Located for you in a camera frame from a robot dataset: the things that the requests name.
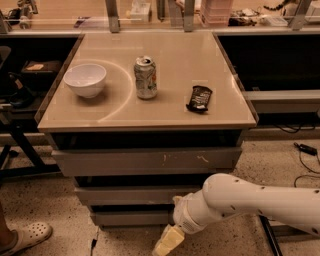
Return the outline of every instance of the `white bowl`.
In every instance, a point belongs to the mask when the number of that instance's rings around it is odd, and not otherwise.
[[[105,86],[106,69],[97,64],[82,64],[70,68],[63,81],[77,95],[85,98],[97,96]]]

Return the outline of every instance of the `terrazzo floor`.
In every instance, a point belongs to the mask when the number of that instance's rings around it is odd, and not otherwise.
[[[285,134],[281,131],[249,133],[242,146],[243,153],[232,174],[261,185],[293,186],[297,176],[308,172],[300,163],[293,142],[304,143],[320,150],[319,138],[318,130],[297,134]],[[34,147],[46,163],[54,163],[50,157],[50,146]],[[18,151],[19,155],[8,161],[7,168],[30,165],[19,147],[12,149]],[[315,157],[303,157],[309,166],[320,171]],[[320,187],[320,179],[301,179],[298,186]],[[100,230],[92,223],[88,209],[81,205],[73,189],[72,180],[61,174],[2,180],[0,198],[10,228],[25,226],[34,221],[45,221],[53,227],[53,234],[47,241],[18,255],[151,255],[164,226]],[[90,244],[96,236],[98,241],[90,254]],[[320,255],[319,239],[288,239],[279,245],[284,256]],[[187,235],[185,241],[170,255],[268,256],[273,253],[259,218],[244,214],[214,223],[195,235]]]

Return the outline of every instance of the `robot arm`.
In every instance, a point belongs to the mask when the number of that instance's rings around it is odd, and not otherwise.
[[[166,228],[153,255],[167,255],[165,251],[183,241],[184,233],[197,233],[210,223],[242,213],[263,215],[320,236],[320,189],[261,186],[232,175],[215,174],[201,190],[176,201],[176,225]]]

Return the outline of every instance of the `soda can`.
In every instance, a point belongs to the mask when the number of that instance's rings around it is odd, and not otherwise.
[[[151,99],[157,95],[156,64],[149,56],[140,56],[134,65],[137,96]]]

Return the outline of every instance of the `beige tabletop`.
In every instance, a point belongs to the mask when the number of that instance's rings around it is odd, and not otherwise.
[[[140,55],[157,67],[158,95],[136,96],[133,66]],[[70,67],[97,63],[107,70],[104,91],[75,95],[62,81],[40,124],[42,132],[254,127],[256,121],[211,32],[86,33]],[[204,114],[190,112],[192,87],[213,93]]]

